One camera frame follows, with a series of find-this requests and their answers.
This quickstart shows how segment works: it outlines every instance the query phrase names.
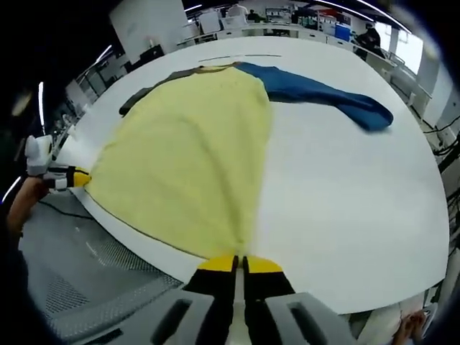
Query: desk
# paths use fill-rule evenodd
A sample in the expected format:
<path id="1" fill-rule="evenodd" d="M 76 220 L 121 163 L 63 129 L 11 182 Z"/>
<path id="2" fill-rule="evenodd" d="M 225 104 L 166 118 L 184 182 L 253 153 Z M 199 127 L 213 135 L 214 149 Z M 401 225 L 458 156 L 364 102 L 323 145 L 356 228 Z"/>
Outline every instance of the desk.
<path id="1" fill-rule="evenodd" d="M 241 36 L 249 36 L 249 32 L 253 31 L 260 31 L 260 30 L 286 30 L 290 31 L 291 37 L 297 37 L 301 39 L 308 39 L 308 40 L 316 40 L 319 42 L 326 43 L 326 37 L 329 36 L 321 31 L 318 30 L 311 30 L 306 29 L 298 24 L 275 24 L 275 23 L 257 23 L 257 24 L 248 24 L 243 27 L 233 28 L 233 29 L 224 29 L 215 32 L 209 32 L 207 34 L 200 34 L 195 37 L 188 38 L 186 40 L 180 41 L 177 46 L 187 45 L 189 42 L 193 42 L 196 39 L 200 39 L 205 36 L 209 35 L 216 35 L 218 40 L 223 38 L 230 38 L 230 37 L 241 37 Z M 263 36 L 263 34 L 255 34 L 252 36 Z"/>
<path id="2" fill-rule="evenodd" d="M 243 37 L 168 54 L 115 82 L 78 122 L 59 162 L 91 168 L 121 122 L 119 107 L 140 88 L 176 70 L 235 60 L 363 93 L 395 117 L 388 130 L 368 134 L 331 106 L 273 103 L 252 253 L 280 264 L 296 291 L 337 313 L 396 303 L 443 279 L 448 214 L 429 144 L 391 87 L 338 47 Z M 83 190 L 74 193 L 108 232 L 160 270 L 188 281 L 201 262 L 131 229 Z"/>

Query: cable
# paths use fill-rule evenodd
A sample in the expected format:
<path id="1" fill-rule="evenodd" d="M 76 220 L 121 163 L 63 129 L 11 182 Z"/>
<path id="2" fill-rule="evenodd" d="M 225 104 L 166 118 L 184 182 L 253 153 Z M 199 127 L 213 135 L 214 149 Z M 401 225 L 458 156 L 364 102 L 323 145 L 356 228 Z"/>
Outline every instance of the cable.
<path id="1" fill-rule="evenodd" d="M 56 206 L 51 205 L 50 203 L 47 203 L 45 201 L 39 201 L 38 203 L 41 203 L 42 205 L 48 206 L 48 207 L 52 208 L 53 210 L 57 211 L 58 213 L 63 214 L 64 216 L 70 216 L 70 217 L 75 217 L 75 218 L 88 219 L 90 221 L 96 221 L 93 217 L 88 217 L 88 216 L 83 216 L 81 214 L 74 214 L 74 213 L 68 213 L 68 212 L 61 211 Z"/>
<path id="2" fill-rule="evenodd" d="M 451 201 L 448 202 L 447 207 L 451 211 L 454 211 L 455 207 L 460 208 L 460 198 L 457 199 L 452 199 Z"/>
<path id="3" fill-rule="evenodd" d="M 454 146 L 459 142 L 458 139 L 455 139 L 455 141 L 450 144 L 448 147 L 444 147 L 443 149 L 440 149 L 438 151 L 433 151 L 433 154 L 435 156 L 444 156 L 444 155 L 447 155 L 448 153 L 450 153 L 450 151 L 452 151 L 454 149 Z"/>
<path id="4" fill-rule="evenodd" d="M 443 128 L 440 128 L 440 129 L 434 129 L 433 131 L 428 131 L 428 132 L 424 132 L 425 134 L 428 134 L 428 133 L 436 133 L 436 132 L 441 132 L 443 131 L 444 129 L 450 127 L 455 121 L 457 121 L 458 119 L 460 119 L 460 115 L 458 115 L 450 124 L 448 124 L 447 126 L 444 126 Z"/>
<path id="5" fill-rule="evenodd" d="M 460 142 L 457 142 L 452 150 L 446 155 L 446 157 L 439 163 L 438 169 L 439 172 L 442 173 L 445 169 L 447 169 L 457 158 L 460 157 Z"/>
<path id="6" fill-rule="evenodd" d="M 451 195 L 447 197 L 447 202 L 450 203 L 460 197 L 460 187 L 457 188 Z"/>

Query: ceiling light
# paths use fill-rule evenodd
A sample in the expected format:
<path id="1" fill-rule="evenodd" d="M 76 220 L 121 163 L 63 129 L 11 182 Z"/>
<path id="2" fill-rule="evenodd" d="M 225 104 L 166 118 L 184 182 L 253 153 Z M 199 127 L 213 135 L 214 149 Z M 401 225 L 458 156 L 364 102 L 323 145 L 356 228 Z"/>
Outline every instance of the ceiling light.
<path id="1" fill-rule="evenodd" d="M 40 115 L 43 135 L 45 135 L 45 118 L 43 116 L 43 82 L 38 84 L 38 114 Z"/>
<path id="2" fill-rule="evenodd" d="M 20 116 L 24 110 L 29 105 L 30 100 L 32 99 L 32 92 L 27 91 L 21 93 L 17 96 L 16 101 L 14 102 L 13 108 L 11 109 L 12 116 Z"/>
<path id="3" fill-rule="evenodd" d="M 19 181 L 21 180 L 21 176 L 19 176 L 14 182 L 13 184 L 11 185 L 10 188 L 8 188 L 8 190 L 6 191 L 5 195 L 3 195 L 3 198 L 1 199 L 1 203 L 3 203 L 6 199 L 6 197 L 8 196 L 8 194 L 11 193 L 11 191 L 13 190 L 13 188 L 19 183 Z"/>
<path id="4" fill-rule="evenodd" d="M 370 22 L 375 22 L 372 18 L 369 18 L 368 16 L 364 16 L 363 14 L 361 14 L 359 12 L 356 12 L 353 9 L 347 9 L 345 6 L 338 5 L 338 4 L 333 4 L 332 2 L 328 2 L 328 1 L 324 1 L 324 0 L 315 0 L 315 1 L 322 2 L 323 4 L 332 5 L 332 6 L 340 8 L 340 9 L 345 9 L 346 11 L 351 12 L 353 14 L 356 14 L 358 16 L 361 16 L 361 17 L 365 18 L 366 20 L 369 20 Z"/>
<path id="5" fill-rule="evenodd" d="M 196 5 L 194 7 L 189 8 L 189 9 L 184 9 L 184 12 L 191 11 L 192 9 L 199 9 L 200 7 L 202 7 L 202 5 Z"/>
<path id="6" fill-rule="evenodd" d="M 95 63 L 98 63 L 99 61 L 102 60 L 102 58 L 104 57 L 104 55 L 112 48 L 111 45 L 109 45 L 102 54 L 99 55 L 99 57 L 96 59 L 96 62 Z"/>
<path id="7" fill-rule="evenodd" d="M 395 18 L 391 17 L 388 13 L 386 12 L 383 12 L 381 9 L 378 9 L 377 7 L 375 7 L 374 5 L 371 5 L 371 4 L 368 4 L 367 2 L 363 1 L 363 0 L 356 0 L 358 2 L 360 2 L 361 4 L 364 4 L 368 7 L 370 7 L 371 9 L 374 9 L 375 11 L 379 12 L 380 14 L 383 14 L 384 16 L 386 16 L 389 20 L 392 20 L 394 23 L 398 24 L 400 27 L 402 27 L 405 31 L 407 31 L 409 34 L 412 34 L 412 32 L 407 28 L 405 27 L 404 25 L 402 25 L 399 21 L 397 21 Z"/>

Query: human hand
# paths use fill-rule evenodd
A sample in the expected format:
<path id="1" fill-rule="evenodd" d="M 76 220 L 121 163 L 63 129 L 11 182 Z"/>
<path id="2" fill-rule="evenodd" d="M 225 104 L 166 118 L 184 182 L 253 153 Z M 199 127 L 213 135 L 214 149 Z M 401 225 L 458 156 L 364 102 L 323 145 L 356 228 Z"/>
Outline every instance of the human hand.
<path id="1" fill-rule="evenodd" d="M 401 320 L 401 324 L 395 336 L 393 337 L 392 345 L 403 345 L 410 338 L 413 332 L 413 322 L 410 319 L 410 316 L 405 317 Z"/>
<path id="2" fill-rule="evenodd" d="M 412 320 L 412 323 L 414 325 L 412 331 L 412 339 L 414 339 L 415 341 L 422 341 L 423 325 L 426 321 L 425 313 L 419 310 L 417 313 L 412 314 L 410 319 Z"/>
<path id="3" fill-rule="evenodd" d="M 48 194 L 48 188 L 40 178 L 26 178 L 9 209 L 6 222 L 10 231 L 21 234 L 22 226 L 32 207 Z"/>

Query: yellow sweater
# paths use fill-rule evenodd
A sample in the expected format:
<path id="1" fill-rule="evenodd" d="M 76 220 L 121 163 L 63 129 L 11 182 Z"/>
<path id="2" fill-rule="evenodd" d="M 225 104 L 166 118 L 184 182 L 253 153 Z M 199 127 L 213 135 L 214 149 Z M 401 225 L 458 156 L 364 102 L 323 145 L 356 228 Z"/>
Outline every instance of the yellow sweater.
<path id="1" fill-rule="evenodd" d="M 271 120 L 262 82 L 236 68 L 170 81 L 129 111 L 87 191 L 113 216 L 185 252 L 245 254 Z"/>

